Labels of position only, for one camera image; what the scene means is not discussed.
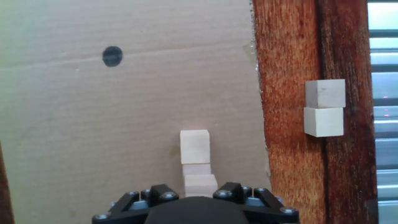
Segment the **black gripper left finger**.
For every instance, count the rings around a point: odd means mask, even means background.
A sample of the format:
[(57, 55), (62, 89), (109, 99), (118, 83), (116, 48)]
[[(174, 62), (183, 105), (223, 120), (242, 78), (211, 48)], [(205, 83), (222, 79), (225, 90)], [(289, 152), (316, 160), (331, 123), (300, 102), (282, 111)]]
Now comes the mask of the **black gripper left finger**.
[(166, 184), (153, 185), (140, 192), (127, 192), (111, 208), (92, 217), (92, 224), (141, 224), (150, 211), (163, 203), (179, 199), (179, 194)]

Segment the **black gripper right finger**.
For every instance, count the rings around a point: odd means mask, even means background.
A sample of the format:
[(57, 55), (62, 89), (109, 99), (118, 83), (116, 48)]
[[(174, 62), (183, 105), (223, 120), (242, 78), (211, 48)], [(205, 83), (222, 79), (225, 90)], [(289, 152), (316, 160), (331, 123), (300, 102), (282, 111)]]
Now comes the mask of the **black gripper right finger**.
[(213, 199), (234, 205), (249, 223), (299, 223), (299, 211), (284, 206), (265, 188), (227, 182), (213, 193)]

